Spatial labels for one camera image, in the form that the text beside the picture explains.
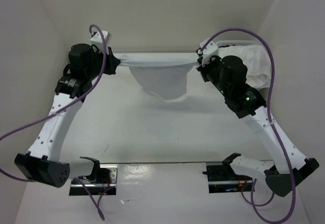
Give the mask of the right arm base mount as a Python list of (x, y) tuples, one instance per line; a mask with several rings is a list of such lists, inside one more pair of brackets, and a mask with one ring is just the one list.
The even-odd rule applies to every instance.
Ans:
[(207, 176), (210, 194), (238, 193), (251, 191), (252, 178), (233, 173), (228, 174), (221, 162), (206, 163), (206, 170), (202, 172)]

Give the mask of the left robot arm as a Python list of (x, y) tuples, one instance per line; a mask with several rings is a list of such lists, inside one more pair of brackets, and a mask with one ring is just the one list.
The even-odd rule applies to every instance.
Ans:
[(15, 165), (27, 180), (62, 187), (68, 179), (84, 177), (89, 183), (106, 178), (97, 159), (83, 156), (78, 162), (60, 162), (60, 153), (70, 125), (82, 107), (100, 72), (114, 75), (120, 64), (109, 47), (103, 54), (96, 45), (76, 44), (69, 63), (58, 80), (49, 116), (26, 154), (17, 154)]

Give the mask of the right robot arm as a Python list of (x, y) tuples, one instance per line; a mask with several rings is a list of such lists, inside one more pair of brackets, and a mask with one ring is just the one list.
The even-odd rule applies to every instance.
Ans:
[(263, 180), (279, 197), (292, 191), (292, 183), (299, 185), (311, 175), (319, 163), (301, 153), (288, 138), (272, 115), (260, 92), (246, 82), (248, 68), (237, 56), (209, 61), (198, 58), (197, 70), (205, 82), (211, 82), (223, 95), (227, 107), (261, 140), (271, 161), (247, 158), (233, 153), (222, 161), (222, 173), (228, 180), (237, 176)]

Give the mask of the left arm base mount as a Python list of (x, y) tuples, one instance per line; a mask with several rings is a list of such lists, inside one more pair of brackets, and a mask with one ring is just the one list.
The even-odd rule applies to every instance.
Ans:
[(118, 165), (101, 164), (96, 179), (91, 179), (90, 176), (79, 176), (79, 181), (72, 180), (69, 196), (88, 195), (81, 182), (93, 196), (100, 196), (106, 189), (108, 190), (104, 195), (116, 195), (117, 176)]

